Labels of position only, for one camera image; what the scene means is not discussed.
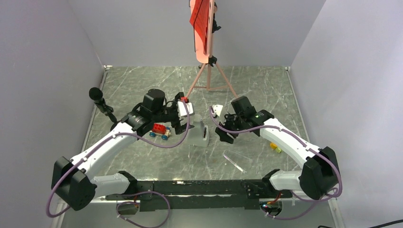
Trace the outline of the clear plastic metronome cover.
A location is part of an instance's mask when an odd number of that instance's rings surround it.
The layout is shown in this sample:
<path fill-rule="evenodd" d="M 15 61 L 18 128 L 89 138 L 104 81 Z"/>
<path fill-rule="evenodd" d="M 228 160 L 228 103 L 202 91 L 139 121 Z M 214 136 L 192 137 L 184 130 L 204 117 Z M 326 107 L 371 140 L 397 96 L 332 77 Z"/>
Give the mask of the clear plastic metronome cover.
<path fill-rule="evenodd" d="M 253 160 L 242 153 L 226 150 L 223 157 L 244 174 L 251 170 Z"/>

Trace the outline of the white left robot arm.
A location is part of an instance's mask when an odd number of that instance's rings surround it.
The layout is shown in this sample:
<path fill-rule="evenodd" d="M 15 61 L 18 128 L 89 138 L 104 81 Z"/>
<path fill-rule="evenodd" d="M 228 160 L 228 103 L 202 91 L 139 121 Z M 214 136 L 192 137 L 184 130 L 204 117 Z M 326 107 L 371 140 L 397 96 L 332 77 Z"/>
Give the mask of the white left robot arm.
<path fill-rule="evenodd" d="M 182 125 L 181 120 L 189 118 L 193 113 L 192 103 L 182 92 L 167 102 L 162 90 L 150 89 L 143 101 L 118 121 L 100 141 L 71 159 L 60 157 L 55 162 L 52 194 L 57 194 L 75 211 L 83 209 L 92 199 L 101 196 L 119 194 L 126 200 L 133 198 L 138 192 L 135 177 L 126 171 L 98 176 L 100 169 L 136 141 L 157 146 L 143 138 L 155 124 L 170 122 L 176 134 L 187 134 L 190 121 Z"/>

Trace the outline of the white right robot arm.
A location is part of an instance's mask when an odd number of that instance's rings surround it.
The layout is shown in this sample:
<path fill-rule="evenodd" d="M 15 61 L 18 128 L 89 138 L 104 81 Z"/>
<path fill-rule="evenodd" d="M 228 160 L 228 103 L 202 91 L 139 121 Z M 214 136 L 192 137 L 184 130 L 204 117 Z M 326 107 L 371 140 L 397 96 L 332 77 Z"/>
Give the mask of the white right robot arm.
<path fill-rule="evenodd" d="M 266 174 L 261 182 L 267 197 L 301 191 L 308 201 L 324 201 L 341 195 L 343 185 L 333 149 L 320 148 L 304 140 L 267 110 L 256 111 L 246 96 L 233 100 L 231 105 L 233 114 L 222 105 L 209 107 L 220 141 L 232 144 L 241 133 L 254 133 L 275 144 L 301 168 L 299 171 L 274 169 Z"/>

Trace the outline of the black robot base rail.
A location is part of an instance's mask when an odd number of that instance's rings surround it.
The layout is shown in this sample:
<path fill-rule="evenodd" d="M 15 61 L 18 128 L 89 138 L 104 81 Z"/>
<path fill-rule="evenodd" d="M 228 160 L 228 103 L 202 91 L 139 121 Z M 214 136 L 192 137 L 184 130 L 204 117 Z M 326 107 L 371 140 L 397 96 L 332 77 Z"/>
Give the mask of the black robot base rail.
<path fill-rule="evenodd" d="M 138 181 L 137 196 L 141 212 L 165 209 L 260 209 L 260 203 L 290 199 L 288 190 L 275 190 L 258 179 L 251 180 L 184 180 Z"/>

